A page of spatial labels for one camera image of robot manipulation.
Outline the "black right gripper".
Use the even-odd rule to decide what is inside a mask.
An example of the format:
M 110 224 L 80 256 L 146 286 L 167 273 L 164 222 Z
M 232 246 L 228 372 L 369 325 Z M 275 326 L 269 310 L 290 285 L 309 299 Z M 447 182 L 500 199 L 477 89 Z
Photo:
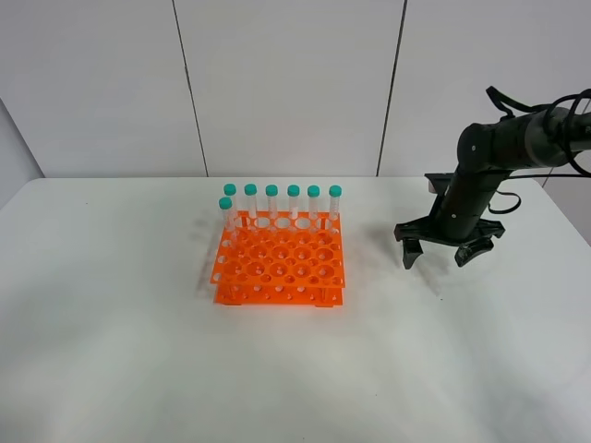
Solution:
M 464 216 L 440 211 L 413 221 L 398 223 L 394 237 L 403 243 L 403 265 L 411 269 L 424 253 L 419 240 L 441 245 L 461 245 L 454 259 L 463 267 L 472 259 L 493 249 L 490 237 L 501 238 L 504 226 L 500 221 L 489 221 L 478 216 Z

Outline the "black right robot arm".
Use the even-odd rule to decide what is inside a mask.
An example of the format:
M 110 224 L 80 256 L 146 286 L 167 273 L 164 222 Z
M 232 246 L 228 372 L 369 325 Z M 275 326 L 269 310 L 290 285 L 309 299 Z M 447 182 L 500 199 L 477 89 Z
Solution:
M 490 201 L 502 182 L 525 178 L 528 170 L 566 164 L 576 177 L 590 175 L 575 159 L 590 149 L 590 115 L 577 111 L 589 99 L 589 90 L 533 106 L 493 87 L 487 95 L 503 117 L 494 124 L 472 124 L 462 132 L 455 171 L 426 176 L 436 196 L 429 214 L 394 227 L 406 269 L 422 255 L 423 242 L 455 247 L 460 267 L 491 251 L 492 240 L 502 237 L 505 229 L 482 215 L 491 210 Z

